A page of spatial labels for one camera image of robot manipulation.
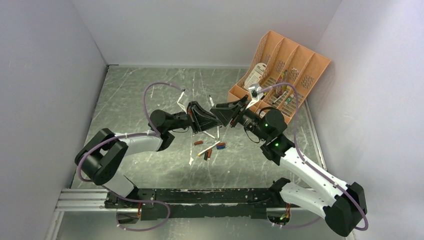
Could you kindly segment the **white pen black tip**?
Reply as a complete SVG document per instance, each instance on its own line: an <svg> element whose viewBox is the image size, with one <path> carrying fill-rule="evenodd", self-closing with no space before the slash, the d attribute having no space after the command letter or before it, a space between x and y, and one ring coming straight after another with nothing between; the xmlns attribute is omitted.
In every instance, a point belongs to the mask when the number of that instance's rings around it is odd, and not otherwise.
<svg viewBox="0 0 424 240"><path fill-rule="evenodd" d="M211 107L214 107L214 106L215 106L215 102L214 102L214 100L213 100L212 96L211 96L211 95L209 95L209 96L208 96L208 98L209 98L209 102L210 102L210 104L211 104Z"/></svg>

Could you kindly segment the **dark red pen cap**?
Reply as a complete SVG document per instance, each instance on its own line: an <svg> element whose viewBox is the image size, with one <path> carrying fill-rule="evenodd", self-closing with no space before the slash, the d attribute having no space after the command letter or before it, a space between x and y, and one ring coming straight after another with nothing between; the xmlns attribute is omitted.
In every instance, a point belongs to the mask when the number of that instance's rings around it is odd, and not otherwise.
<svg viewBox="0 0 424 240"><path fill-rule="evenodd" d="M207 159L210 159L211 158L212 151L213 151L212 148L208 150L208 152L207 152Z"/></svg>

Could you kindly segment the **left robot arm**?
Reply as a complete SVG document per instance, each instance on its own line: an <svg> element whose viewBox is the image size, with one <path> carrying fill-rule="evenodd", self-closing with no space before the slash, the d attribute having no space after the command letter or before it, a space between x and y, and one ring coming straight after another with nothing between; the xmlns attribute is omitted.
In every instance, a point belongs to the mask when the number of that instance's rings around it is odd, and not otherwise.
<svg viewBox="0 0 424 240"><path fill-rule="evenodd" d="M145 132L123 134L101 129L75 158L79 178L116 193L124 207L132 208L139 194L136 185L118 171L124 157L167 149L175 139L173 130L191 129L196 134L222 124L196 101L190 102L186 111L174 114L154 110L150 121L150 130Z"/></svg>

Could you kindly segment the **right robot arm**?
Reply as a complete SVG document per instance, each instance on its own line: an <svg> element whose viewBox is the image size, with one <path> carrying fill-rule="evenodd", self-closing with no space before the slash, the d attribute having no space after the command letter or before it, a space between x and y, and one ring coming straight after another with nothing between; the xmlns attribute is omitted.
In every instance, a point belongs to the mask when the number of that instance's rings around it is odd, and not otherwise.
<svg viewBox="0 0 424 240"><path fill-rule="evenodd" d="M347 183L330 174L310 160L283 132L287 128L283 114L267 107L263 116L248 109L248 97L227 103L218 103L210 109L222 125L240 124L263 141L260 149L266 159L300 177L310 188L305 189L288 179L277 184L270 193L275 207L285 203L299 206L324 219L336 234L347 237L358 224L367 230L367 205L363 187L357 182Z"/></svg>

